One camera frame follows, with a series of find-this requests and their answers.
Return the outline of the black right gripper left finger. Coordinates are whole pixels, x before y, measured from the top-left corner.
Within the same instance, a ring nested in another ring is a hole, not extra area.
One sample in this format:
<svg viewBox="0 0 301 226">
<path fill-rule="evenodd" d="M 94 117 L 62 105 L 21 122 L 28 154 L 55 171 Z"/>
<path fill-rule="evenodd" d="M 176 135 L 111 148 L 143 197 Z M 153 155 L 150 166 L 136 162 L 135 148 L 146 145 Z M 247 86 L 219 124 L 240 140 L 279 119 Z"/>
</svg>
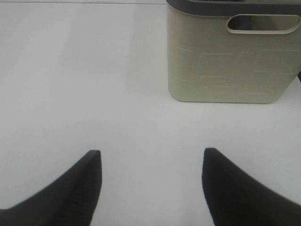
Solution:
<svg viewBox="0 0 301 226">
<path fill-rule="evenodd" d="M 101 152 L 90 150 L 51 184 L 0 211 L 2 226 L 88 226 L 102 186 Z"/>
</svg>

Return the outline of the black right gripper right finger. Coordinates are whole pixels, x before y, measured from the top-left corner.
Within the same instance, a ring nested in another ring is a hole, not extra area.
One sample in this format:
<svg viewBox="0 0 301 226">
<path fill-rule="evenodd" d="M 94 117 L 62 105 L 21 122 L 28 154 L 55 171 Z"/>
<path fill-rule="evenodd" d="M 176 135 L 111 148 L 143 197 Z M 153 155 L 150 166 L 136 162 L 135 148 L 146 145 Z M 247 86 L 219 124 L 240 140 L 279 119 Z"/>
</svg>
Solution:
<svg viewBox="0 0 301 226">
<path fill-rule="evenodd" d="M 255 180 L 215 148 L 206 148 L 202 187 L 216 226 L 299 226 L 301 207 Z"/>
</svg>

